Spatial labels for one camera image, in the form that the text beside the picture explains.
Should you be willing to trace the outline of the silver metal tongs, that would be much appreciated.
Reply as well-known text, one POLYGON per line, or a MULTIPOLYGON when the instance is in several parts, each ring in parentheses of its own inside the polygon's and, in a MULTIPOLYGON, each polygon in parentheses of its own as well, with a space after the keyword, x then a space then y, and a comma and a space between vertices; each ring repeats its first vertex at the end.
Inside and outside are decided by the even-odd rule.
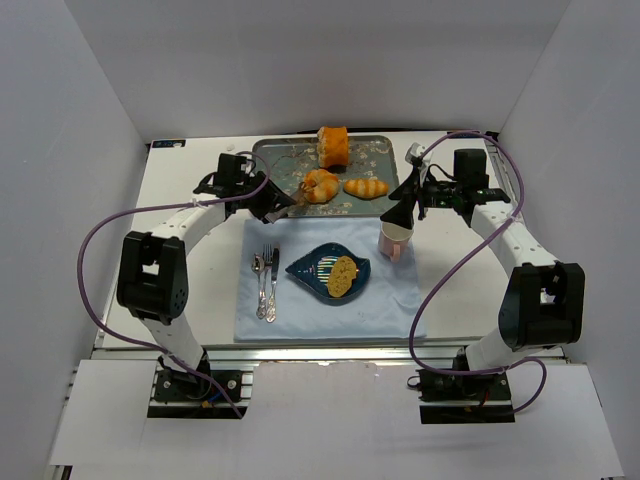
POLYGON ((305 197, 306 191, 306 184, 304 182, 300 182, 297 189, 291 195, 283 192, 277 193, 274 197, 273 205, 263 218, 263 222, 273 224, 276 221, 288 218, 298 210, 305 208, 307 205, 305 197))

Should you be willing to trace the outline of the round orange croissant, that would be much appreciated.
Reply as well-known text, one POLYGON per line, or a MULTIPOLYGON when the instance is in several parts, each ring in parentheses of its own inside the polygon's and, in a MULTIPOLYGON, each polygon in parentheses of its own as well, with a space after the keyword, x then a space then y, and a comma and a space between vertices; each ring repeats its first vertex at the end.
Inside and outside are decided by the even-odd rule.
POLYGON ((311 204, 323 204, 333 199, 339 191, 339 179, 325 169, 308 172, 303 180, 304 198, 311 204))

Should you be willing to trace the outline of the herb bread slice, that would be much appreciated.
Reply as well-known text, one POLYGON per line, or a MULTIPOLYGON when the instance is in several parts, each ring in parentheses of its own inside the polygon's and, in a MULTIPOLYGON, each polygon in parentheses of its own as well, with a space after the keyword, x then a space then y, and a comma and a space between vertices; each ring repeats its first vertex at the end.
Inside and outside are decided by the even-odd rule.
POLYGON ((349 256, 339 257, 333 265, 327 281, 327 290, 331 297, 341 298, 352 287, 357 278, 358 267, 349 256))

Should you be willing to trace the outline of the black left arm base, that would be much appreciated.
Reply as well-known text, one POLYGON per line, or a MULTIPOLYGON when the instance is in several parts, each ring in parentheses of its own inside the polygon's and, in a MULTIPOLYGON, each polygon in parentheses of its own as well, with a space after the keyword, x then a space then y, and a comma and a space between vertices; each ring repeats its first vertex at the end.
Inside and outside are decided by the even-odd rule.
POLYGON ((211 370, 220 389, 185 372, 158 367, 147 417, 150 419, 239 420, 232 405, 244 415, 251 394, 252 374, 241 370, 211 370))

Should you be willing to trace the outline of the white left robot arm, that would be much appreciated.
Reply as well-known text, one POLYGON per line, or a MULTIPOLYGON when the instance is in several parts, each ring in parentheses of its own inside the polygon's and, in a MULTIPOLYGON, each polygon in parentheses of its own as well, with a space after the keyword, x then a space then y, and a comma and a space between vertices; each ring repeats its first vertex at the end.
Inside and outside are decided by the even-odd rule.
POLYGON ((173 371, 196 370, 205 358, 185 315, 190 251, 238 210, 273 223, 300 197, 255 171, 258 159, 248 152, 220 155, 217 170, 198 183, 189 204, 155 228, 124 238, 116 300, 149 330, 163 365, 173 371))

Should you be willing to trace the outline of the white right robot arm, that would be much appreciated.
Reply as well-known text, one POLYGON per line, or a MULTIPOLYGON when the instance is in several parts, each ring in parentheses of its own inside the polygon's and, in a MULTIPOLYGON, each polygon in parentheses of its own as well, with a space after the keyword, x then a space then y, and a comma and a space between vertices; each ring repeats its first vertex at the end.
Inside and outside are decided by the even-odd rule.
POLYGON ((412 144, 405 160, 411 174, 390 194, 395 204, 380 217, 380 238, 396 243, 383 252, 398 260, 398 244, 411 237, 414 221, 430 209, 449 209, 485 241, 509 277, 497 327, 462 350, 456 370, 501 372, 530 353, 577 342, 585 273, 542 247, 519 221, 516 204, 490 187, 485 151, 455 150, 454 171, 442 180, 429 170, 426 147, 412 144))

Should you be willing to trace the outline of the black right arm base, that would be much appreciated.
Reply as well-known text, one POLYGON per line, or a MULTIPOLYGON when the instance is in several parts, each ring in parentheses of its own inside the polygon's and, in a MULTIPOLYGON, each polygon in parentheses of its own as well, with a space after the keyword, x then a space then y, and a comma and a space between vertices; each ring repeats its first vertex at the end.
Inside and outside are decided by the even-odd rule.
POLYGON ((407 379, 418 393, 423 425, 514 423, 506 373, 460 376, 419 369, 407 379))

